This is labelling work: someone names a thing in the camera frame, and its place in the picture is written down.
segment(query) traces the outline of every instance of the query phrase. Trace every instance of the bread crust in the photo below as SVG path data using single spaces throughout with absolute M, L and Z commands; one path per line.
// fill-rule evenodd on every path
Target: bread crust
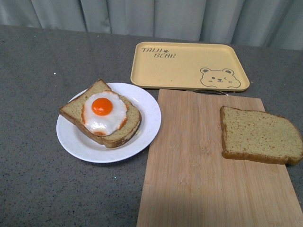
M 102 79 L 99 79 L 93 85 L 91 85 L 87 89 L 87 91 L 92 89 L 96 84 L 101 84 L 102 86 L 104 86 L 104 89 L 99 92 L 103 92 L 104 90 L 110 90 L 110 91 L 112 90 Z M 106 135 L 106 136 L 95 135 L 95 134 L 91 133 L 89 130 L 87 130 L 87 128 L 83 125 L 82 121 L 77 120 L 71 113 L 68 113 L 66 111 L 67 105 L 72 105 L 73 103 L 79 102 L 78 99 L 85 96 L 87 91 L 84 92 L 83 94 L 81 94 L 80 96 L 76 97 L 72 101 L 68 102 L 66 105 L 61 106 L 59 108 L 59 113 L 64 118 L 66 118 L 68 121 L 70 121 L 75 126 L 77 126 L 77 128 L 83 134 L 85 134 L 87 137 L 89 137 L 90 139 L 94 140 L 95 142 L 97 142 L 101 145 L 105 145 L 107 148 L 116 148 L 116 147 L 122 146 L 123 144 L 128 142 L 135 135 L 136 131 L 140 127 L 142 117 L 141 117 L 141 113 L 140 113 L 139 109 L 137 107 L 135 107 L 125 96 L 118 94 L 119 98 L 128 106 L 128 110 L 126 112 L 126 116 L 127 116 L 128 120 L 126 121 L 125 125 L 121 129 L 116 130 L 115 132 L 113 132 L 110 135 Z M 132 113 L 134 113 L 135 116 L 130 116 L 130 114 L 129 114 L 130 111 L 132 111 Z M 134 118 L 136 118 L 135 122 L 133 124 L 130 124 L 129 123 L 130 120 L 134 120 Z
M 239 152 L 234 152 L 232 150 L 228 150 L 227 146 L 226 146 L 226 141 L 228 139 L 228 131 L 227 131 L 226 123 L 224 121 L 224 119 L 225 119 L 224 108 L 226 108 L 226 106 L 222 106 L 220 108 L 220 120 L 221 120 L 221 129 L 222 129 L 222 148 L 223 148 L 222 156 L 224 158 L 236 159 L 236 160 L 250 160 L 250 161 L 255 161 L 255 162 L 262 162 L 262 163 L 269 163 L 269 164 L 281 164 L 281 165 L 285 165 L 286 163 L 291 164 L 291 165 L 296 165 L 303 159 L 303 149 L 301 151 L 301 156 L 298 158 L 290 157 L 290 156 L 284 156 L 284 157 L 277 158 L 277 157 L 272 157 L 270 155 L 261 155 L 261 154 L 256 155 L 256 154 L 251 154 L 251 153 L 244 152 L 244 151 L 239 153 Z M 296 128 L 296 130 L 298 132 L 298 135 L 300 136 L 301 141 L 303 142 L 303 138 L 302 138 L 299 130 L 297 128 Z

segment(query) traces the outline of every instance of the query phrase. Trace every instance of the sandwich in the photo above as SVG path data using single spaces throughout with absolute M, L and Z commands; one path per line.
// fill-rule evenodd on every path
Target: sandwich
M 60 114 L 90 139 L 116 148 L 137 132 L 141 113 L 126 97 L 99 79 L 83 94 L 59 108 Z

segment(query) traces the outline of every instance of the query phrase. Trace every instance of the bear face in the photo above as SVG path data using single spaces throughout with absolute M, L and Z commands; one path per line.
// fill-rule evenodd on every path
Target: bear face
M 209 68 L 200 69 L 202 73 L 201 83 L 206 87 L 215 88 L 238 88 L 241 83 L 234 76 L 234 71 L 230 69 L 211 70 Z

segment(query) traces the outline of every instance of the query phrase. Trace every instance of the wooden cutting board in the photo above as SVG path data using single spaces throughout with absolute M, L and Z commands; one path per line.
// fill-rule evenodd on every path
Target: wooden cutting board
M 159 92 L 138 227 L 303 227 L 285 165 L 224 159 L 222 105 L 262 110 L 260 99 Z

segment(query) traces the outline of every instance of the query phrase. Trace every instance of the bread slice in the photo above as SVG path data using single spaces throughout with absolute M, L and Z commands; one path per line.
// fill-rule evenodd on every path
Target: bread slice
M 303 158 L 301 134 L 286 118 L 227 106 L 220 116 L 224 158 L 291 165 Z
M 99 144 L 104 144 L 107 148 L 116 148 L 128 142 L 138 130 L 141 123 L 141 113 L 126 97 L 119 95 L 119 98 L 128 106 L 126 112 L 127 121 L 125 125 L 107 136 L 98 136 L 86 129 L 82 123 L 81 110 L 85 101 L 95 93 L 105 90 L 112 90 L 102 79 L 96 81 L 83 94 L 71 100 L 66 105 L 60 107 L 60 114 L 68 121 L 76 125 L 81 132 Z

